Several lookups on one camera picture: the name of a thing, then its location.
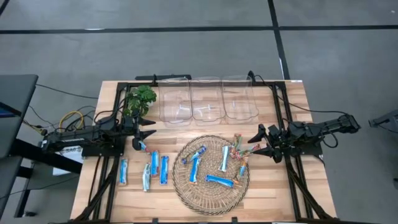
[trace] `wooden table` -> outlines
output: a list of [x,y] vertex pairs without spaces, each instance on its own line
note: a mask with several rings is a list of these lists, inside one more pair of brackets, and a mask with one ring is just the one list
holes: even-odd
[[[117,84],[117,81],[103,82],[96,113],[112,110]],[[289,101],[308,108],[303,83],[286,81],[286,86]],[[268,157],[252,155],[249,160],[250,183],[246,196],[236,208],[224,215],[209,217],[191,211],[180,201],[173,188],[172,164],[178,151],[192,139],[204,134],[214,134],[232,139],[234,133],[241,133],[243,142],[247,142],[257,133],[258,124],[262,123],[265,127],[277,125],[271,90],[259,86],[253,87],[253,91],[259,115],[250,123],[245,124],[225,124],[223,121],[218,125],[198,126],[193,120],[188,126],[168,128],[159,119],[159,101],[156,101],[146,116],[147,119],[156,121],[156,124],[142,129],[157,130],[155,134],[145,140],[145,143],[150,150],[158,150],[161,156],[170,157],[169,183],[160,185],[159,178],[154,178],[151,181],[150,192],[142,191],[142,171],[144,164],[150,161],[150,156],[135,151],[131,144],[132,138],[128,138],[124,155],[129,158],[128,184],[127,186],[116,184],[111,222],[151,222],[152,218],[159,218],[160,222],[230,222],[231,217],[237,217],[240,222],[293,221],[292,199],[284,161],[275,164]],[[280,104],[281,110],[284,111],[283,102],[280,102]],[[294,120],[312,121],[309,112],[293,106],[291,110]],[[327,213],[335,216],[335,208],[323,164],[313,156],[302,156],[302,160],[309,191]],[[96,157],[91,157],[85,159],[83,163],[70,218],[78,216],[87,206],[96,161]],[[94,193],[98,186],[101,166],[98,169]],[[302,194],[299,189],[297,189],[297,192],[300,199],[301,214],[304,217],[305,207]],[[100,218],[104,217],[107,194],[105,192],[104,200],[102,200]]]

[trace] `artificial plant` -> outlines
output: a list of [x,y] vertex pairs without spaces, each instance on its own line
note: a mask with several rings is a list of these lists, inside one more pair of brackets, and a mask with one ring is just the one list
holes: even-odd
[[126,98],[127,108],[124,110],[126,115],[131,115],[134,110],[138,110],[140,116],[145,116],[149,111],[149,104],[156,101],[156,93],[151,87],[141,85],[131,89]]

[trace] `blue wrapper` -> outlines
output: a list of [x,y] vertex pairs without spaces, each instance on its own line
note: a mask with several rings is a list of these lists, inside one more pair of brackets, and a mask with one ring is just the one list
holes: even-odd
[[147,146],[145,145],[145,143],[143,141],[139,141],[138,144],[139,144],[139,146],[141,148],[141,151],[149,153],[148,148],[147,148]]
[[226,172],[226,165],[228,163],[228,153],[229,153],[229,147],[228,146],[223,146],[223,160],[221,161],[220,167],[218,170]]
[[190,184],[198,184],[197,182],[197,174],[198,174],[198,167],[200,163],[200,157],[193,160],[191,176],[189,177]]
[[142,173],[142,188],[145,192],[149,190],[150,187],[150,164],[145,164],[144,172]]
[[152,152],[151,156],[151,166],[150,175],[155,177],[159,174],[159,153],[157,151]]
[[160,170],[160,184],[165,185],[167,184],[167,175],[169,173],[169,157],[162,156],[162,168]]
[[185,158],[182,158],[182,159],[181,159],[182,164],[187,165],[188,160],[189,160],[190,162],[192,162],[194,159],[196,159],[197,157],[199,157],[199,156],[201,156],[203,153],[205,153],[206,150],[207,150],[207,147],[206,147],[206,146],[201,146],[200,149],[199,149],[197,152],[194,153],[194,155],[191,157],[191,159],[189,159],[189,156],[190,156],[190,155],[188,155],[188,156],[185,157]]
[[120,162],[120,179],[119,185],[127,185],[127,166],[129,159],[123,158]]
[[234,182],[232,180],[229,179],[224,179],[222,177],[216,177],[213,175],[206,175],[206,179],[207,182],[217,182],[219,184],[225,185],[227,187],[234,187]]
[[194,159],[205,153],[206,149],[207,149],[206,146],[201,146],[201,148],[197,152],[195,152],[194,155],[191,157],[190,161],[193,161]]

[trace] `clear plastic bin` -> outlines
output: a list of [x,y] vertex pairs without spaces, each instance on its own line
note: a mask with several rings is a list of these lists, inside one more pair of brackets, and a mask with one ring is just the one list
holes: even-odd
[[194,78],[191,81],[191,97],[193,118],[197,124],[219,124],[225,117],[220,78]]
[[259,114],[251,78],[242,76],[223,77],[222,91],[224,108],[228,118],[241,121],[254,118]]
[[190,84],[186,78],[169,78],[158,81],[160,95],[160,120],[182,123],[192,118]]

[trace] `woven basket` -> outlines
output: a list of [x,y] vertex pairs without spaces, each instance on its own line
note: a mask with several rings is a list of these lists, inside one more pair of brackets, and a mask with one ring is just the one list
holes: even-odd
[[[197,184],[189,183],[193,163],[182,164],[181,159],[192,156],[201,146],[207,150],[201,155]],[[233,179],[241,167],[241,161],[228,157],[227,171],[219,171],[222,161],[222,147],[230,146],[229,140],[218,136],[202,136],[189,142],[178,154],[173,167],[174,189],[181,201],[193,211],[202,215],[220,215],[229,212],[242,201],[249,186],[249,168],[233,188],[215,182],[206,182],[206,175]]]

